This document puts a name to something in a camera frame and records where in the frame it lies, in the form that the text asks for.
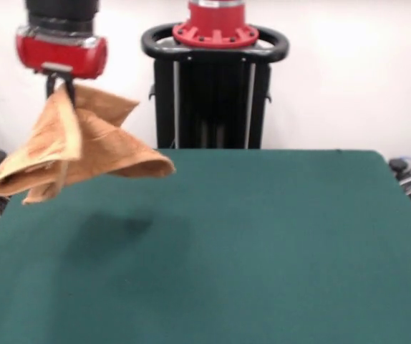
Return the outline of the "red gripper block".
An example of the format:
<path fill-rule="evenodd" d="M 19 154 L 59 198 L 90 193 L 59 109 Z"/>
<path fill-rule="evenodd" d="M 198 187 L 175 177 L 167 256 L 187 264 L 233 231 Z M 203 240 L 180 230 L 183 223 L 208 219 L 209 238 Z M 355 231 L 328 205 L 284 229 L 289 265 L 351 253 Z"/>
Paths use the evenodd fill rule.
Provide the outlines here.
<path fill-rule="evenodd" d="M 80 79 L 96 79 L 107 63 L 107 40 L 104 37 L 60 40 L 40 34 L 17 34 L 15 42 L 21 63 L 38 72 L 54 70 L 68 72 Z M 47 75 L 47 97 L 54 93 L 56 80 L 56 73 Z M 63 80 L 72 107 L 75 107 L 73 78 L 63 77 Z"/>

